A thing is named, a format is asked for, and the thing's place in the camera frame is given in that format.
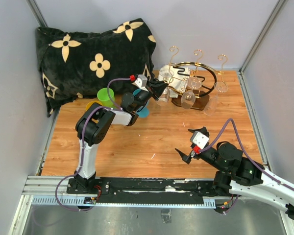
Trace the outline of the brown tinted clear goblet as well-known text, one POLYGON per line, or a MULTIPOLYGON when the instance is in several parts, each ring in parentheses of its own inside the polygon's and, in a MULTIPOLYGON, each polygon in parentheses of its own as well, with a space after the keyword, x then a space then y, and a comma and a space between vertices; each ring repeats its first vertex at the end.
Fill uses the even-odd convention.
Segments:
MULTIPOLYGON (((173 81, 173 75, 174 75, 174 72, 172 70, 162 69, 159 71, 158 80, 162 78, 162 81, 164 81, 167 85, 169 85, 173 81)), ((159 97, 158 101, 156 101, 156 103, 159 106, 166 106, 169 102, 169 99, 170 99, 170 89, 167 86, 163 90, 161 96, 159 97)))

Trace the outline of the short clear wine glass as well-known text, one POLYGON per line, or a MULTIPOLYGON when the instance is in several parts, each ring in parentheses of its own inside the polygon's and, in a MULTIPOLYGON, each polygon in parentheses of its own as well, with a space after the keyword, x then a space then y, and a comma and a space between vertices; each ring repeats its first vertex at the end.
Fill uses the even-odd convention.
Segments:
POLYGON ((186 81, 185 92, 181 97, 181 107, 184 109, 190 109, 196 101, 196 96, 193 92, 199 91, 202 86, 202 82, 197 77, 189 77, 186 81))

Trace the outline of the gold and black wine glass rack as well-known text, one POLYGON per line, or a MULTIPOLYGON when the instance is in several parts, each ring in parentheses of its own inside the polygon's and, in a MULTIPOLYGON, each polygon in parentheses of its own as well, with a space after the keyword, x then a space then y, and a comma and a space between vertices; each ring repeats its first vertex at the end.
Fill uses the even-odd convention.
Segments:
POLYGON ((228 92, 224 71, 220 71, 201 63, 204 56, 200 49, 194 51, 197 60, 194 62, 174 63, 173 58, 179 53, 179 48, 172 46, 173 53, 170 62, 164 65, 158 75, 158 80, 164 81, 168 87, 164 91, 164 101, 171 99, 172 103, 184 109, 203 111, 211 116, 217 105, 220 94, 228 92))

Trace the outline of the tall clear champagne flute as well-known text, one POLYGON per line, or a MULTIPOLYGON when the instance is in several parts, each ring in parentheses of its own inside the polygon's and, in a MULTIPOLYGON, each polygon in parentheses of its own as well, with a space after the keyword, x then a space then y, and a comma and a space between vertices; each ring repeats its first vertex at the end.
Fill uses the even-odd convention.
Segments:
POLYGON ((208 103, 206 104, 206 106, 203 110, 207 116, 211 116, 215 112, 216 107, 218 105, 218 97, 221 94, 228 92, 228 85, 225 82, 217 82, 214 85, 214 88, 217 93, 213 98, 211 98, 208 101, 208 103))

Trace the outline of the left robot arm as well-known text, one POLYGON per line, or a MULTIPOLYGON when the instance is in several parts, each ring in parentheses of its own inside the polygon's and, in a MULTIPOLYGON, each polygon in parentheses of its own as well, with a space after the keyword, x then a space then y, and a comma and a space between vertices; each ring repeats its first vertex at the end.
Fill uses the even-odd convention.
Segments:
POLYGON ((148 81, 145 88, 137 94, 123 94, 120 110, 93 103, 79 119, 75 130, 79 138, 80 154, 74 179, 83 193, 88 194, 95 189, 97 150, 110 126, 132 126, 138 118, 137 111, 150 98, 158 100, 167 86, 164 81, 148 81))

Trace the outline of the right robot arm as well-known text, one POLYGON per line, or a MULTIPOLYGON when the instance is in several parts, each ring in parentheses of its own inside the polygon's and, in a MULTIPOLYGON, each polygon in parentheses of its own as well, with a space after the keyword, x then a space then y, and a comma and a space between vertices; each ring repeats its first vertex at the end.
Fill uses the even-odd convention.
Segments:
POLYGON ((189 130, 191 152, 178 151, 182 161, 203 160, 217 169, 207 196, 246 196, 283 211, 294 220, 294 184, 287 183, 262 164, 243 156, 243 151, 228 141, 208 147, 209 132, 205 127, 189 130))

